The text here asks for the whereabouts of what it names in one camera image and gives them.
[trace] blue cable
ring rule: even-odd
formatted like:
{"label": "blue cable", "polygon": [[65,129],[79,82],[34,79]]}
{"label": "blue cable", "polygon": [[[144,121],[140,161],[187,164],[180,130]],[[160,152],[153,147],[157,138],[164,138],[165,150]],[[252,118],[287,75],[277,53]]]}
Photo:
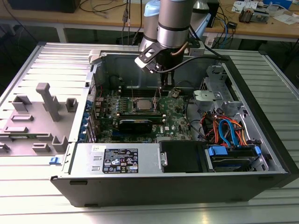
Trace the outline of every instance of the blue cable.
{"label": "blue cable", "polygon": [[222,47],[224,46],[225,41],[226,41],[226,37],[228,36],[228,27],[227,27],[227,25],[226,25],[226,23],[225,23],[224,20],[222,20],[222,19],[220,19],[220,18],[219,18],[219,20],[223,23],[223,25],[224,25],[224,27],[225,27],[225,37],[224,37],[224,41],[223,41],[222,44],[220,45],[220,48],[222,48]]}
{"label": "blue cable", "polygon": [[223,119],[223,120],[221,120],[221,121],[219,122],[219,127],[218,127],[218,129],[219,129],[219,135],[220,135],[220,137],[223,139],[223,141],[226,142],[226,144],[228,145],[228,147],[230,147],[230,143],[229,143],[229,141],[223,136],[223,133],[222,133],[222,124],[223,124],[223,122],[227,122],[227,123],[228,123],[228,126],[229,126],[229,128],[230,128],[230,133],[231,133],[231,135],[232,135],[233,143],[234,143],[235,146],[239,146],[239,141],[238,141],[238,139],[237,139],[236,136],[235,136],[234,126],[233,126],[233,124],[232,124],[229,120],[227,120],[227,119]]}

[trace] warning label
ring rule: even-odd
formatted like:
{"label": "warning label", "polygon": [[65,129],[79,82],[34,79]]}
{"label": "warning label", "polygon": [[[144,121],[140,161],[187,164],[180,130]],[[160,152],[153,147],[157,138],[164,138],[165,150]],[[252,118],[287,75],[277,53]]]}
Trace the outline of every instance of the warning label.
{"label": "warning label", "polygon": [[105,149],[103,173],[138,173],[138,149]]}

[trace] floor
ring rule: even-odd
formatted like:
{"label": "floor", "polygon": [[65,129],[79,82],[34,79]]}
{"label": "floor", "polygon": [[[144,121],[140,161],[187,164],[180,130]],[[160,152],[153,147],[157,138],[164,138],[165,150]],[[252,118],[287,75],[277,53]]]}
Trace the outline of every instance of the floor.
{"label": "floor", "polygon": [[[26,61],[30,52],[35,47],[35,42],[22,27],[15,27],[16,35],[3,37],[4,33],[0,30],[0,94],[5,90],[14,75]],[[41,42],[59,42],[54,28],[27,27],[28,31]],[[67,29],[69,42],[74,43],[100,43],[117,44],[120,42],[121,33],[119,31],[97,31],[97,37],[93,30]],[[240,40],[233,40],[230,45],[235,49]],[[254,40],[243,40],[240,49],[255,50],[259,42]],[[265,51],[272,60],[281,67],[285,58],[288,56],[291,46],[290,43],[266,42],[259,50]],[[299,57],[294,58],[292,63],[285,71],[286,76],[299,88]]]}

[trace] wooden workbench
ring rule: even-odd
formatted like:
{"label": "wooden workbench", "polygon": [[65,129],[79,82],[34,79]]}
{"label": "wooden workbench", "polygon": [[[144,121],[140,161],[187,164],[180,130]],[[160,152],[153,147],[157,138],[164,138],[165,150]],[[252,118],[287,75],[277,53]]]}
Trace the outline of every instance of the wooden workbench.
{"label": "wooden workbench", "polygon": [[[109,0],[93,0],[93,4],[109,3]],[[260,39],[260,40],[273,40],[273,41],[296,41],[299,37],[299,24],[295,23],[287,25],[270,18],[267,24],[264,23],[240,23],[238,21],[238,13],[232,13],[231,8],[234,0],[221,0],[221,5],[224,14],[230,21],[238,23],[235,31],[235,38],[242,39]],[[116,0],[107,6],[100,6],[98,9],[106,9],[121,5],[121,0]],[[86,10],[91,10],[89,2],[83,6]],[[12,10],[8,5],[10,12],[19,19],[24,25],[29,26],[47,26],[55,27],[57,29],[61,42],[66,42],[64,29],[65,28],[83,28],[83,29],[103,29],[103,30],[121,30],[122,15],[125,6],[117,7],[107,11],[108,18],[104,18],[94,13],[84,12],[78,8],[75,13],[59,13],[59,12],[41,12],[41,11],[28,11],[28,10]],[[298,6],[291,6],[290,10],[298,10]],[[17,22],[10,16],[0,1],[0,24],[14,25]],[[131,5],[131,30],[136,31],[140,25],[140,5]],[[207,28],[205,35],[221,34],[223,28],[220,21],[216,20],[212,28]]]}

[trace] white sticker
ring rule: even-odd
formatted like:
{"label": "white sticker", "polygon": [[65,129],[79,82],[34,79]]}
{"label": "white sticker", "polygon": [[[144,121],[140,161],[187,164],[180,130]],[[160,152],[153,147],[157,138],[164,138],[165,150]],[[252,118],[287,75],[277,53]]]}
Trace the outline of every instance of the white sticker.
{"label": "white sticker", "polygon": [[101,152],[102,150],[105,150],[106,146],[93,146],[92,152]]}

